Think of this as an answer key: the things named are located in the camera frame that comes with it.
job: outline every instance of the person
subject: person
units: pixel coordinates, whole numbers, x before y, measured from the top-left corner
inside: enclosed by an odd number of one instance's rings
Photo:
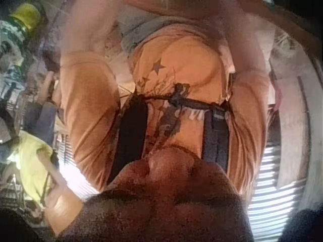
[[[13,175],[24,191],[36,203],[32,215],[38,217],[45,207],[54,206],[66,181],[58,171],[58,160],[53,151],[55,116],[60,106],[60,86],[48,102],[49,88],[54,72],[48,72],[35,103],[27,106],[23,130],[8,142],[1,144],[2,161],[11,161],[1,176],[0,191],[8,186]]]
[[[136,92],[120,109],[104,58],[120,2],[77,0],[66,25],[65,124],[77,167],[100,194],[58,241],[252,241],[246,203],[266,144],[270,81],[244,12],[218,1],[236,70],[231,91],[200,23],[131,19],[122,46]]]

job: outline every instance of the metal roof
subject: metal roof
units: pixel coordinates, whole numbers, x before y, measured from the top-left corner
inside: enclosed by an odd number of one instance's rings
[[[303,195],[306,180],[276,189],[281,147],[268,144],[261,162],[254,195],[248,207],[255,241],[277,241]]]

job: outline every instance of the black backpack strap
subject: black backpack strap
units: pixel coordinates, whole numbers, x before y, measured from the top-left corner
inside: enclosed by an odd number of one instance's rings
[[[209,110],[204,116],[202,159],[216,162],[225,172],[229,158],[229,127],[225,111],[217,108]]]
[[[129,163],[141,159],[145,144],[148,107],[141,96],[134,95],[120,123],[115,159],[108,183]]]

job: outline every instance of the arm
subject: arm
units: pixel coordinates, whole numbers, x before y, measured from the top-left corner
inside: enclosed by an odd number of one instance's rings
[[[236,0],[219,0],[225,35],[237,73],[264,71],[265,62],[255,34]]]
[[[104,56],[105,41],[120,4],[120,0],[76,0],[65,27],[62,56],[75,51],[93,51]]]
[[[38,160],[43,164],[45,169],[48,171],[48,173],[51,175],[51,177],[55,180],[55,182],[59,186],[62,186],[62,187],[66,186],[66,181],[64,177],[62,176],[62,174],[60,174],[57,168],[51,163],[48,153],[43,149],[39,149],[37,150],[37,157],[38,157]]]
[[[103,56],[119,4],[77,0],[62,47],[62,106],[74,160],[98,191],[104,190],[111,171],[120,105],[115,77]]]
[[[225,33],[237,76],[230,98],[230,163],[228,176],[246,195],[257,176],[266,144],[269,78],[261,49],[234,0],[220,0]]]

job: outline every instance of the child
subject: child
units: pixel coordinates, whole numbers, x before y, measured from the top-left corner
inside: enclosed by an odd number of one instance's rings
[[[47,102],[53,75],[54,72],[47,74],[37,102],[27,107],[19,136],[0,147],[0,158],[12,161],[3,172],[0,190],[15,175],[26,194],[41,208],[53,207],[66,186],[52,149],[55,116],[61,102],[59,85],[51,102]]]

